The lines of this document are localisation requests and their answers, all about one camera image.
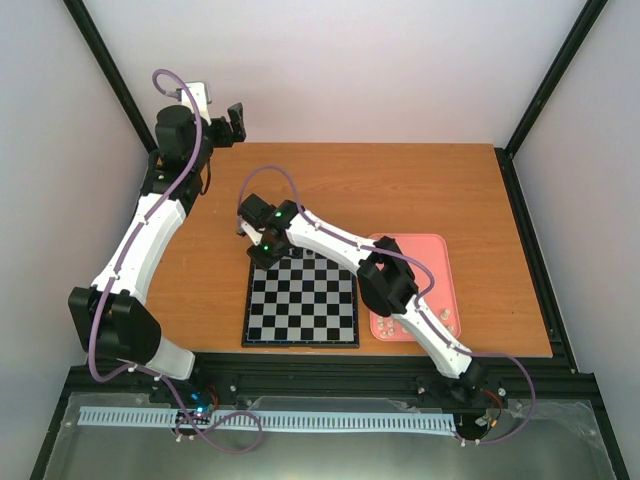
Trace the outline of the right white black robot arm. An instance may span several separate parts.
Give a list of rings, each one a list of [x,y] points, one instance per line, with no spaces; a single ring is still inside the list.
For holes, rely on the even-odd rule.
[[[451,396],[468,402],[482,388],[486,371],[459,342],[419,293],[412,266],[387,236],[367,239],[331,225],[294,201],[274,206],[252,194],[237,208],[241,236],[252,242],[247,253],[267,270],[292,248],[308,249],[347,269],[358,281],[366,307],[404,327],[428,353],[437,371],[452,381]]]

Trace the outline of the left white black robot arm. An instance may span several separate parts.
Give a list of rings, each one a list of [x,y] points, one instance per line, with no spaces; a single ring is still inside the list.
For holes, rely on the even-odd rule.
[[[163,336],[145,304],[169,241],[208,189],[213,150],[246,138],[243,106],[236,103],[226,116],[210,120],[185,105],[165,107],[156,116],[155,132],[158,146],[149,154],[124,238],[91,285],[72,290],[68,305],[90,358],[115,359],[125,369],[171,378],[174,392],[193,403],[206,395],[208,378],[193,368],[193,352]]]

